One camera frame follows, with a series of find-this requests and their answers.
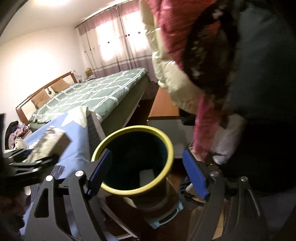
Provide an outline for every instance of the brown table top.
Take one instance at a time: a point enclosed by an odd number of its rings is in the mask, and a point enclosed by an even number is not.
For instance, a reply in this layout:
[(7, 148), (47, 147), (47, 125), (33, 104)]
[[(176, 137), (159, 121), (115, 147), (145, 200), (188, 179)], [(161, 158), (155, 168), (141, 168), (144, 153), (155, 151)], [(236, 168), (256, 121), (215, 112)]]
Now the brown table top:
[(179, 118), (179, 109), (173, 105), (167, 90), (159, 88), (148, 116), (148, 120), (171, 120)]

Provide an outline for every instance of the bed frame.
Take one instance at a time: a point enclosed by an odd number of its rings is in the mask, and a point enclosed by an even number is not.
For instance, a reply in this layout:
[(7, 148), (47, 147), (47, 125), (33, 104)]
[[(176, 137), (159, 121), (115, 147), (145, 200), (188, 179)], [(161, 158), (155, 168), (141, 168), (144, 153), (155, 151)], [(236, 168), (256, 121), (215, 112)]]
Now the bed frame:
[(45, 86), (41, 87), (39, 90), (37, 90), (36, 92), (34, 92), (33, 94), (31, 94), (27, 99), (25, 99), (22, 103), (20, 103), (16, 108), (16, 112), (17, 112), (17, 115), (20, 119), (21, 122), (23, 122), (25, 125), (28, 125), (29, 124), (29, 120), (27, 119), (27, 117), (25, 116), (25, 113), (23, 112), (22, 110), (22, 107), (28, 103), (35, 95), (37, 95), (41, 90), (43, 89), (46, 89), (48, 87), (50, 87), (52, 84), (54, 84), (55, 82), (57, 82), (59, 79), (61, 78), (66, 78), (67, 76), (71, 76), (74, 83), (77, 83), (77, 80), (74, 76), (74, 74), (72, 72), (68, 72), (58, 78), (56, 78), (55, 80), (49, 82), (48, 84), (46, 84)]

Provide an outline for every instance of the teal plastic base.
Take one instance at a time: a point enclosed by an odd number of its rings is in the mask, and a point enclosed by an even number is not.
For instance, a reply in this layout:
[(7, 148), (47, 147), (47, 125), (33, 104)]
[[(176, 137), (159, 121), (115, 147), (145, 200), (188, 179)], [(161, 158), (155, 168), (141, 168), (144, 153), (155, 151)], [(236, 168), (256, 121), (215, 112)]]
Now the teal plastic base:
[(157, 217), (157, 218), (146, 218), (144, 219), (153, 229), (158, 228), (160, 225), (163, 225), (169, 221), (171, 221), (177, 214), (184, 208), (183, 204), (179, 200), (176, 205), (167, 213), (164, 215)]

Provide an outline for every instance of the ceiling light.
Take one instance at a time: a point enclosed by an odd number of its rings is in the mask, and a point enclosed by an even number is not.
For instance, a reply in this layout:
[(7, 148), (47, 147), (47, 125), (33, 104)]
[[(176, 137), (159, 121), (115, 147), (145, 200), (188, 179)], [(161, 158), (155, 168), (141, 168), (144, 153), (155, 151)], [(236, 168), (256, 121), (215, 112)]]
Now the ceiling light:
[(35, 0), (35, 3), (39, 5), (55, 7), (55, 6), (65, 5), (69, 1), (70, 0)]

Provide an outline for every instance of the trash can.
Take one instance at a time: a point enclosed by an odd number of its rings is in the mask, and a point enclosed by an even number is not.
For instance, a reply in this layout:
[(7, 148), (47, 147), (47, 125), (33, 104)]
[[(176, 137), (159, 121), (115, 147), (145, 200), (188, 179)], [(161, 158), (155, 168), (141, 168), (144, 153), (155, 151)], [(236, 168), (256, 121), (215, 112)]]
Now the trash can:
[(96, 161), (105, 148), (112, 152), (112, 166), (101, 188), (124, 196), (131, 206), (154, 211), (170, 196), (166, 176), (173, 164), (173, 145), (166, 134), (150, 126), (130, 126), (106, 137), (96, 148)]

